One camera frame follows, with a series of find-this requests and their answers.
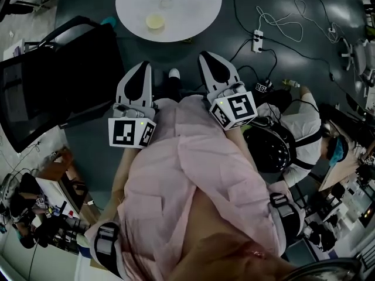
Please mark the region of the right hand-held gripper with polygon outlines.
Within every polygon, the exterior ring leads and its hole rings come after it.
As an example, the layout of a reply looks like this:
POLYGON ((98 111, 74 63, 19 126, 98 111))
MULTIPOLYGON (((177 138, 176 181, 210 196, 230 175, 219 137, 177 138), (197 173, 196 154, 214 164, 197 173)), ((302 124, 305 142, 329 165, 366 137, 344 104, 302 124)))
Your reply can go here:
POLYGON ((209 112, 224 131, 239 128, 258 116, 254 97, 227 59, 212 52, 199 54, 200 75, 208 90, 209 112))

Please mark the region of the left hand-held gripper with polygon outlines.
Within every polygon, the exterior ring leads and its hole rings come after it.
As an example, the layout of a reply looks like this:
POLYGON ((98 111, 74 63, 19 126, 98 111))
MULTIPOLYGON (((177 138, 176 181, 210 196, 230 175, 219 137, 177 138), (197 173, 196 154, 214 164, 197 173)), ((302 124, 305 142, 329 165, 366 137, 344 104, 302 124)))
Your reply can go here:
MULTIPOLYGON (((151 102, 152 67, 143 61, 130 69, 117 86, 117 103, 151 102)), ((113 105, 108 118, 109 145, 118 148, 145 148, 154 134, 155 109, 127 104, 113 105)))

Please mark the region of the yellow plastic cup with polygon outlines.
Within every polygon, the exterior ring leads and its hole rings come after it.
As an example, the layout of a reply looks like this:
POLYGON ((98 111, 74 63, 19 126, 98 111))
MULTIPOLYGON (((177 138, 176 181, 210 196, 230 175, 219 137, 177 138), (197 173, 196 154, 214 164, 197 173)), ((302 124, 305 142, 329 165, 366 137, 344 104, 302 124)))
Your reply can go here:
POLYGON ((157 30, 165 25, 165 19, 158 13, 151 13, 146 17, 146 25, 152 30, 157 30))

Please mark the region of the person's right forearm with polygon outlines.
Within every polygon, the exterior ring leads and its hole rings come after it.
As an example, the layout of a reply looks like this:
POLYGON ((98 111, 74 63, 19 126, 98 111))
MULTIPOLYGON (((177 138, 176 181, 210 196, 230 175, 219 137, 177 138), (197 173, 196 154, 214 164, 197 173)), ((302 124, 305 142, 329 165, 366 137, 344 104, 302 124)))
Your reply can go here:
POLYGON ((254 159, 248 149, 247 142, 244 139, 242 131, 240 128, 230 129, 224 132, 226 137, 231 140, 242 152, 244 157, 250 162, 254 170, 257 172, 257 167, 255 165, 254 159))

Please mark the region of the person's left forearm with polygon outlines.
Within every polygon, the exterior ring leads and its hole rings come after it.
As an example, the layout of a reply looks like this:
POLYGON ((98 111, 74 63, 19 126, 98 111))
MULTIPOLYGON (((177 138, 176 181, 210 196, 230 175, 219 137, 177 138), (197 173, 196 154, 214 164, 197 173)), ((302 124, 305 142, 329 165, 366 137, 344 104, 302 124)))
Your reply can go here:
POLYGON ((100 216, 100 221, 112 221, 116 217, 117 208, 124 200, 124 188, 128 180, 131 165, 140 149, 125 148, 120 164, 117 168, 111 189, 111 197, 100 216))

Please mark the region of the white power strip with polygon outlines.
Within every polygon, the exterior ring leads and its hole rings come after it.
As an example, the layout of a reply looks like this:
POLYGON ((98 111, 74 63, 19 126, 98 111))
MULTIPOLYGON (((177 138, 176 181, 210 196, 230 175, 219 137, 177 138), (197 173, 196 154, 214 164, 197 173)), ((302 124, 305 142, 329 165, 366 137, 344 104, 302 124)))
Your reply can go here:
POLYGON ((263 32, 256 29, 253 31, 252 51, 254 53, 261 53, 263 50, 263 32))

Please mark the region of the round white table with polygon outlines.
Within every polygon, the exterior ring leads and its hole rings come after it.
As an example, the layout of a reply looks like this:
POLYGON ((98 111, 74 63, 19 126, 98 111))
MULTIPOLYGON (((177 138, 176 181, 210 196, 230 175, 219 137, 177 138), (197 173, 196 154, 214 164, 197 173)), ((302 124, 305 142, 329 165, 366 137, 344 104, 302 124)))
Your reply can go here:
POLYGON ((152 42, 179 42, 202 33, 217 18, 222 0, 173 0, 171 9, 160 9, 161 0, 115 0, 121 23, 135 36, 152 42), (158 13, 164 27, 152 30, 146 17, 158 13))

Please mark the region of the black mesh office chair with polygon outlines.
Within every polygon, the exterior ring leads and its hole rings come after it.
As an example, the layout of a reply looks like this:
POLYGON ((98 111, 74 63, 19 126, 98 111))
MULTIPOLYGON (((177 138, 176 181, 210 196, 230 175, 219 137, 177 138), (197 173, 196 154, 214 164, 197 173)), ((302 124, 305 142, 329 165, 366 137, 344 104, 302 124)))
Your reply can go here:
POLYGON ((76 16, 33 50, 0 62, 0 126, 22 152, 56 126, 103 114, 124 74, 112 25, 76 16))

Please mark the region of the black hard-shell backpack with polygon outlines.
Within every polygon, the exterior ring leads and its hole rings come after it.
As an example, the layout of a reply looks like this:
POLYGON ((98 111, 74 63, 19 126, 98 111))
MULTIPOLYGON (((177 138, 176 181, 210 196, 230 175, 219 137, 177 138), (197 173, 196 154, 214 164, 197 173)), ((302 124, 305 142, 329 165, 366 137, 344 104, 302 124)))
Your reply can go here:
POLYGON ((272 130, 251 126, 243 136, 259 172, 278 173, 289 165, 287 144, 272 130))

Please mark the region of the pink shirt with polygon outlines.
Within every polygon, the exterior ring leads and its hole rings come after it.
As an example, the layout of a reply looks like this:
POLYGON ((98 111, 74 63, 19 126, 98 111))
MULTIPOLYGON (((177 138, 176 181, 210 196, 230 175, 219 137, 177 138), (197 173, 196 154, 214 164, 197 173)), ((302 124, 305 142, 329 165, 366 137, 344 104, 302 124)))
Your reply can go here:
POLYGON ((264 181, 201 96, 158 104, 151 143, 131 165, 116 217, 86 232, 92 258, 121 279, 168 281, 194 244, 221 233, 282 258, 270 195, 287 194, 286 182, 264 181))

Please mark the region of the brown wooden cabinet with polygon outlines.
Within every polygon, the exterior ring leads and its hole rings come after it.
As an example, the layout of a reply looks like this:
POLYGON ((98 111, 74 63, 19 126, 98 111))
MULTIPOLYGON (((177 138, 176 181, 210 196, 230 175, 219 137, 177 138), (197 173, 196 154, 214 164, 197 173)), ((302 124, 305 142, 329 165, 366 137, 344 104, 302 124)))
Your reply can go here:
POLYGON ((88 189, 75 167, 73 154, 66 146, 45 161, 37 177, 51 182, 70 203, 73 212, 79 215, 88 189))

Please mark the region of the white desk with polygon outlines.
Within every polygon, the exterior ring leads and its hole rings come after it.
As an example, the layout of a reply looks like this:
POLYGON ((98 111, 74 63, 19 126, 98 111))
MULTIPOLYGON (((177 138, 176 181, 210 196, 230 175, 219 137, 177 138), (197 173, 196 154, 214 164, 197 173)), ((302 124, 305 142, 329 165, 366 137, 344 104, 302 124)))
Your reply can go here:
POLYGON ((68 194, 65 193, 59 181, 51 181, 39 177, 36 178, 36 181, 51 206, 60 208, 66 202, 63 214, 72 218, 80 218, 79 211, 73 205, 71 199, 68 198, 68 194))

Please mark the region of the white office chair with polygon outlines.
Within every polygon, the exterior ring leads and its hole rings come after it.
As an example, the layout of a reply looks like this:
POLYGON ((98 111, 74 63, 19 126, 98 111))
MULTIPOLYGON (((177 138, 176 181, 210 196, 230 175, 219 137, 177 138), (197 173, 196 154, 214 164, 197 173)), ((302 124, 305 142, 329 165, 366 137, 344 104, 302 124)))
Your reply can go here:
POLYGON ((346 71, 353 67, 358 75, 370 81, 375 73, 375 40, 358 40, 354 45, 345 38, 340 39, 345 44, 346 53, 339 56, 347 60, 346 71))

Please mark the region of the dark headset rim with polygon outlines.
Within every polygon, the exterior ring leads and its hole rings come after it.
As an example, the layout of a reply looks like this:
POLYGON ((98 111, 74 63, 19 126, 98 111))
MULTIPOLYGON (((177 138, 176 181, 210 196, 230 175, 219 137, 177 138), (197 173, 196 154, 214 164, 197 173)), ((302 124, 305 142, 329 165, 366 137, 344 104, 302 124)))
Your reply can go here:
POLYGON ((337 258, 293 270, 280 281, 362 281, 362 263, 356 258, 337 258))

